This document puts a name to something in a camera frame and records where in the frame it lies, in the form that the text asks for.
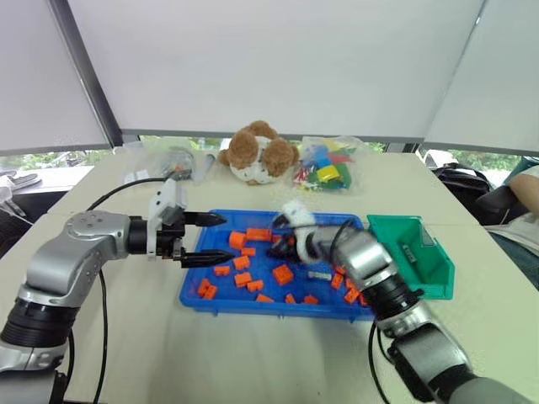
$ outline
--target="chair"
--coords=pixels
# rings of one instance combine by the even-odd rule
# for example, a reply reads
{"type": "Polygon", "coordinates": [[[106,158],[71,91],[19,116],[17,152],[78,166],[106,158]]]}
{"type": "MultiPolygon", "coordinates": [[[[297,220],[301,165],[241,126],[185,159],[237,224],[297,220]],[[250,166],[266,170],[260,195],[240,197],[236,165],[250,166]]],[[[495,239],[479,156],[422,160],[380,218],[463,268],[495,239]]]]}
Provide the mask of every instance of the chair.
{"type": "Polygon", "coordinates": [[[476,204],[490,213],[480,221],[483,226],[506,224],[529,211],[508,185],[502,185],[477,198],[476,204]]]}

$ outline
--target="plastic bag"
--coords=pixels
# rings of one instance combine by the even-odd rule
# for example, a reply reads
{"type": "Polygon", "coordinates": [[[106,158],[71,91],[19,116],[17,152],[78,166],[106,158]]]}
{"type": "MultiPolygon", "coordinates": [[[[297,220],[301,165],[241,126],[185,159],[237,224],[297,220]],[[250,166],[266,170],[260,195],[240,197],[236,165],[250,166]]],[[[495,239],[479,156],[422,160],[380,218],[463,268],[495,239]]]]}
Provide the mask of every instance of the plastic bag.
{"type": "Polygon", "coordinates": [[[350,189],[357,176],[355,163],[366,153],[372,150],[352,136],[304,136],[294,186],[312,191],[350,189]]]}
{"type": "Polygon", "coordinates": [[[126,143],[126,167],[123,183],[150,177],[175,175],[176,179],[189,179],[195,169],[191,150],[182,146],[154,146],[138,141],[126,143]]]}

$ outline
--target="black cable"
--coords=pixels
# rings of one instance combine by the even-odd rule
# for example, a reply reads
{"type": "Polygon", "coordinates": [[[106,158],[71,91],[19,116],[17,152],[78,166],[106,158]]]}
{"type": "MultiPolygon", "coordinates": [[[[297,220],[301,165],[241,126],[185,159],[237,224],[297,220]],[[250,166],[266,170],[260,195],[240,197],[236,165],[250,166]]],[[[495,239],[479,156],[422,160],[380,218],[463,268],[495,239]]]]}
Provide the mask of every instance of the black cable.
{"type": "Polygon", "coordinates": [[[73,368],[75,367],[75,337],[73,336],[73,330],[69,330],[67,343],[69,344],[69,365],[67,366],[66,390],[67,387],[69,387],[69,382],[71,381],[71,376],[73,375],[73,368]]]}
{"type": "MultiPolygon", "coordinates": [[[[101,196],[98,200],[93,202],[87,210],[94,210],[99,205],[101,205],[103,202],[105,202],[108,198],[110,198],[112,195],[117,194],[123,189],[132,187],[133,185],[137,185],[139,183],[156,183],[156,182],[163,182],[166,178],[144,178],[144,179],[137,179],[136,181],[133,181],[131,183],[125,183],[121,185],[118,188],[115,188],[108,192],[107,194],[101,196]]],[[[104,274],[103,271],[99,270],[99,282],[101,283],[101,292],[102,292],[102,301],[103,301],[103,352],[102,352],[102,358],[101,358],[101,370],[99,371],[99,381],[98,386],[95,390],[95,396],[93,398],[93,404],[98,404],[99,402],[99,396],[101,395],[101,390],[103,389],[103,382],[104,382],[104,373],[107,368],[107,350],[108,350],[108,344],[109,344],[109,316],[107,314],[107,285],[104,280],[104,274]]]]}
{"type": "Polygon", "coordinates": [[[93,404],[98,404],[101,389],[103,388],[104,372],[107,368],[107,350],[109,347],[109,317],[107,315],[107,286],[104,282],[103,271],[99,270],[99,280],[101,281],[101,293],[103,300],[103,355],[101,357],[101,371],[99,372],[98,387],[95,390],[93,404]]]}
{"type": "Polygon", "coordinates": [[[163,182],[164,180],[166,180],[166,178],[155,177],[155,178],[137,179],[136,181],[133,181],[132,183],[124,183],[124,184],[121,185],[120,187],[113,189],[112,191],[108,192],[107,194],[103,195],[101,198],[99,198],[98,200],[96,200],[95,202],[93,202],[93,203],[90,205],[90,207],[87,208],[87,210],[94,210],[94,209],[97,208],[99,205],[101,205],[103,202],[105,202],[108,198],[110,198],[112,195],[114,195],[114,194],[120,192],[120,191],[123,190],[123,189],[132,187],[133,185],[137,185],[138,183],[157,183],[157,182],[161,183],[161,182],[163,182]]]}
{"type": "Polygon", "coordinates": [[[389,400],[387,399],[386,395],[384,394],[384,390],[382,390],[382,386],[380,385],[380,381],[378,380],[378,376],[376,376],[376,369],[374,369],[374,359],[372,358],[372,343],[374,341],[374,331],[375,330],[376,330],[376,323],[372,322],[371,332],[369,332],[369,346],[367,348],[368,354],[369,354],[369,368],[371,368],[372,379],[374,380],[374,384],[376,385],[376,389],[378,390],[378,394],[380,394],[380,397],[382,398],[382,401],[384,401],[385,404],[389,404],[389,400]]]}
{"type": "Polygon", "coordinates": [[[386,358],[386,361],[390,364],[393,364],[393,359],[389,357],[389,355],[386,353],[386,350],[382,346],[382,332],[380,331],[380,328],[376,327],[376,337],[378,338],[378,348],[380,348],[380,352],[382,352],[382,355],[384,355],[384,358],[386,358]]]}
{"type": "Polygon", "coordinates": [[[329,223],[329,224],[323,224],[323,223],[317,223],[317,224],[314,224],[314,225],[299,225],[299,226],[287,226],[287,227],[277,227],[276,230],[278,231],[282,231],[282,230],[295,230],[295,229],[303,229],[303,228],[306,228],[306,227],[341,227],[344,223],[335,223],[335,224],[332,224],[332,223],[329,223]]]}
{"type": "Polygon", "coordinates": [[[335,247],[337,246],[337,241],[339,239],[339,237],[341,236],[341,234],[343,234],[343,231],[346,227],[354,227],[354,219],[353,218],[349,218],[349,219],[346,219],[341,225],[340,225],[340,228],[337,230],[337,233],[335,233],[335,237],[334,239],[331,241],[331,246],[329,246],[329,262],[330,263],[333,263],[334,262],[334,252],[335,252],[335,247]]]}

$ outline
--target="person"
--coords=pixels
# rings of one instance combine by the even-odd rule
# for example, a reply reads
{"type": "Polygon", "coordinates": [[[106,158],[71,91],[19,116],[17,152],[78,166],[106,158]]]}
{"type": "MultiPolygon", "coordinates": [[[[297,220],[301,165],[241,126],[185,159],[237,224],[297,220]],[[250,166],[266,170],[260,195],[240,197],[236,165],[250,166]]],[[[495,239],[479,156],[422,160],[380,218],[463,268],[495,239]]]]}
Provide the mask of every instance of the person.
{"type": "Polygon", "coordinates": [[[486,226],[486,229],[539,290],[539,166],[519,173],[509,186],[530,212],[507,225],[486,226]]]}

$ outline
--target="yellow block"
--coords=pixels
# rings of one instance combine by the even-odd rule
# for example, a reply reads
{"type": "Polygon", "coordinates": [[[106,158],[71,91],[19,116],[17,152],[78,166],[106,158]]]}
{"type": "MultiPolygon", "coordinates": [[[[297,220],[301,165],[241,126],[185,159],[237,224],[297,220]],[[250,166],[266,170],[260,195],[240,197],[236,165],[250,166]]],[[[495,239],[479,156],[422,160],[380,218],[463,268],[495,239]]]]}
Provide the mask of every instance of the yellow block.
{"type": "Polygon", "coordinates": [[[339,177],[339,171],[337,171],[337,168],[335,166],[327,166],[324,168],[320,168],[317,171],[318,181],[322,183],[326,183],[330,179],[338,178],[339,177]]]}

